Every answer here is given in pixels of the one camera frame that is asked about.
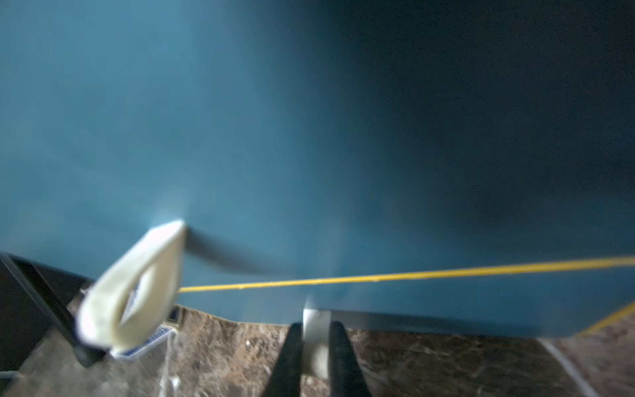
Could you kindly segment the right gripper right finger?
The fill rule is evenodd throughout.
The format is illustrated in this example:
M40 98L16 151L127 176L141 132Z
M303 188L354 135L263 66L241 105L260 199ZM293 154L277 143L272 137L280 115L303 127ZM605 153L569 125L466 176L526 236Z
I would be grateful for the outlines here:
M328 337L328 382L331 397L372 397L343 324L332 321Z

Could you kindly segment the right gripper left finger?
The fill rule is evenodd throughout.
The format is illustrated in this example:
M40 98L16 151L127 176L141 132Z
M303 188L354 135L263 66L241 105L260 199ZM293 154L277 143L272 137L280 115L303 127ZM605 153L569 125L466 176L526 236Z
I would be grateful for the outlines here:
M292 324L262 397L300 397L303 373L303 326Z

